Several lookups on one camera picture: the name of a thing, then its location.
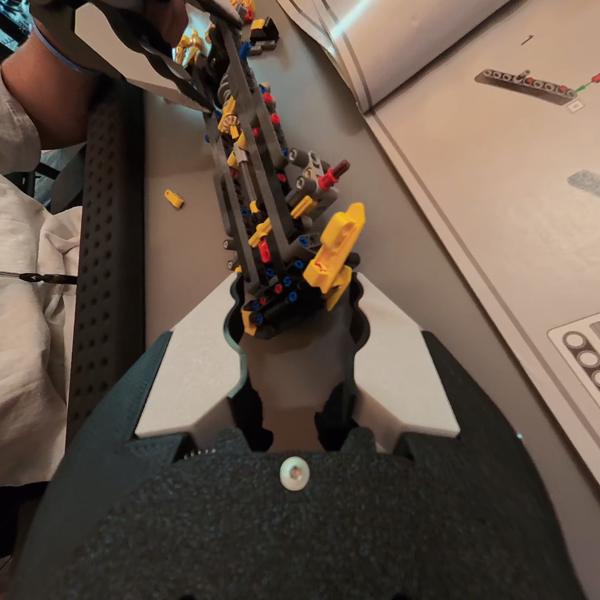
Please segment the lego instruction booklet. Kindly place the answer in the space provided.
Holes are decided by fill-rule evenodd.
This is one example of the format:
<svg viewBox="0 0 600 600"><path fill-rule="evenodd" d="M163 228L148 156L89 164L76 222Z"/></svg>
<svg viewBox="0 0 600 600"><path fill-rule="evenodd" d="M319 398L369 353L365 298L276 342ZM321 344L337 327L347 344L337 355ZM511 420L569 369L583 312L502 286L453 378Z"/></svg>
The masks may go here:
<svg viewBox="0 0 600 600"><path fill-rule="evenodd" d="M599 480L599 1L279 1Z"/></svg>

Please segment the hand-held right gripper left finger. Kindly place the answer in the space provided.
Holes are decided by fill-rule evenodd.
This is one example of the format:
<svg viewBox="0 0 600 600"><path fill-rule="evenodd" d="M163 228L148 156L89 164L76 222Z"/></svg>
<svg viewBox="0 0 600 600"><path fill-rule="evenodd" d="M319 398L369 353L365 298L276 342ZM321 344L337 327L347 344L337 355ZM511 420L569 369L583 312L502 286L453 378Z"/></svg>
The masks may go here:
<svg viewBox="0 0 600 600"><path fill-rule="evenodd" d="M230 274L170 331L160 368L135 435L187 433L199 449L212 448L234 427L229 401L247 378L240 341L244 281Z"/></svg>

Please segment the blue wristband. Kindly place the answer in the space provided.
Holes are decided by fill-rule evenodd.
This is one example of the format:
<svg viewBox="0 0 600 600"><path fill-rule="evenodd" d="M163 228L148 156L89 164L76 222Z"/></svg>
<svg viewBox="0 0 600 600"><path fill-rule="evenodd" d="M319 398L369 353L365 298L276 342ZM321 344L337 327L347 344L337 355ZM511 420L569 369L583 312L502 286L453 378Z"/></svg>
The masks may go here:
<svg viewBox="0 0 600 600"><path fill-rule="evenodd" d="M72 60L70 60L68 57L66 57L65 55L63 55L58 49L55 48L55 46L48 40L48 38L41 32L39 26L38 26L38 22L31 18L31 26L30 26L30 32L31 33L35 33L36 36L40 39L40 41L42 42L42 44L44 45L44 47L46 49L49 50L49 52L56 57L56 59L58 59L61 63L63 63L64 65L66 65L68 68L70 68L73 71L76 71L80 74L84 74L86 76L99 76L101 75L100 71L96 71L96 70L91 70L88 68L85 68L81 65L76 64L75 62L73 62Z"/></svg>

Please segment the lego car chassis model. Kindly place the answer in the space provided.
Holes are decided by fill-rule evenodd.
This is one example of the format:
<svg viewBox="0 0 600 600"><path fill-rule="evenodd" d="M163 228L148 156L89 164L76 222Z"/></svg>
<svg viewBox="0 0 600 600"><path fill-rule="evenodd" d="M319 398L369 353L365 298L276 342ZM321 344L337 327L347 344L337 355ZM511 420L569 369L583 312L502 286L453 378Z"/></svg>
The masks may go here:
<svg viewBox="0 0 600 600"><path fill-rule="evenodd" d="M247 335L270 340L322 310L332 311L360 262L354 251L365 208L353 203L318 228L350 169L286 140L271 89L248 63L253 45L217 17L208 30L207 75L214 111L206 140L215 189L242 286Z"/></svg>

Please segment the pile of loose lego pieces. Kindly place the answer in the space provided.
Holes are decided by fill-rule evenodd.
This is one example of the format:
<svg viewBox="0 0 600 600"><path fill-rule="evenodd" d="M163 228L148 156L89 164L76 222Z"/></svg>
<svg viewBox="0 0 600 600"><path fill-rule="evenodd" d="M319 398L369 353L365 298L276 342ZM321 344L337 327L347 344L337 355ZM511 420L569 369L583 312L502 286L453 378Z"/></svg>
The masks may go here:
<svg viewBox="0 0 600 600"><path fill-rule="evenodd" d="M280 34L273 19L270 17L258 19L254 1L230 1L230 4L242 20L244 27L248 29L248 37L242 39L241 59L259 56L264 51L276 48ZM194 20L186 28L173 51L175 62L183 67L198 63L200 58L207 58L213 44L210 33L213 31L214 25L208 25L205 32L200 34L193 23Z"/></svg>

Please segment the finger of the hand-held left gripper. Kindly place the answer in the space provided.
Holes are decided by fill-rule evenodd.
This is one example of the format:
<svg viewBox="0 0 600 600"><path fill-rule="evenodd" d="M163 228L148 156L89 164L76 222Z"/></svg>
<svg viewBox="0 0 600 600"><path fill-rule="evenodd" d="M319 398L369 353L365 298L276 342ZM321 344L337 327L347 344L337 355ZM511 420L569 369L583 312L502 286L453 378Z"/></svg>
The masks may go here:
<svg viewBox="0 0 600 600"><path fill-rule="evenodd" d="M188 4L210 15L224 20L231 26L242 27L243 20L230 1L187 1Z"/></svg>
<svg viewBox="0 0 600 600"><path fill-rule="evenodd" d="M132 85L202 113L214 101L173 60L172 46L148 19L146 2L87 2L74 13L74 33Z"/></svg>

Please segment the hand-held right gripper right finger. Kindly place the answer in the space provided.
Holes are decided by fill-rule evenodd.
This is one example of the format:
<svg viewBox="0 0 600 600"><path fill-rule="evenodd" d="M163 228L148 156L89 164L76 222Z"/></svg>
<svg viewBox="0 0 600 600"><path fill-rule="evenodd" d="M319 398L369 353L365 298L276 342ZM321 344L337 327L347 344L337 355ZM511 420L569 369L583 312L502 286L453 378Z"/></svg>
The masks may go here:
<svg viewBox="0 0 600 600"><path fill-rule="evenodd" d="M363 274L357 307L368 322L354 359L354 421L392 453L404 433L457 438L460 426L425 343L424 332Z"/></svg>

